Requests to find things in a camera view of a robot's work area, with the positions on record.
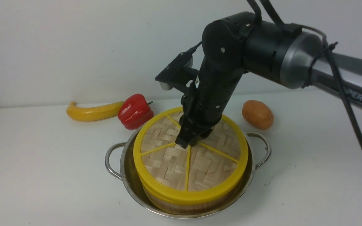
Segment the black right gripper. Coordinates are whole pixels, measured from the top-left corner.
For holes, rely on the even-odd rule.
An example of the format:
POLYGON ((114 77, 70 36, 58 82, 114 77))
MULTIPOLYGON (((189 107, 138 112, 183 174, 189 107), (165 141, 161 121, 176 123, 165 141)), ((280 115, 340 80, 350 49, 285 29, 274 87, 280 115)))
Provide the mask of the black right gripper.
POLYGON ((215 62, 204 57, 197 78, 182 103, 184 114, 175 140, 177 145, 194 146, 210 135, 243 73, 241 60, 215 62))

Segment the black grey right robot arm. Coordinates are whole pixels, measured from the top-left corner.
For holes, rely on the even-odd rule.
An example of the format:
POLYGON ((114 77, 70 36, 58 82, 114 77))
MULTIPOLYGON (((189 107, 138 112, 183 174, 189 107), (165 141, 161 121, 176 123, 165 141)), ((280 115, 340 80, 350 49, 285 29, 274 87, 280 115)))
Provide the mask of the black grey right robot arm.
POLYGON ((298 24, 263 21, 250 12, 216 20, 205 27, 204 59, 188 68, 197 46, 180 53, 155 78, 181 91, 184 116, 175 143, 195 145, 212 131, 245 73, 289 89, 315 86, 362 108, 362 59, 333 53, 335 43, 303 31, 298 24))

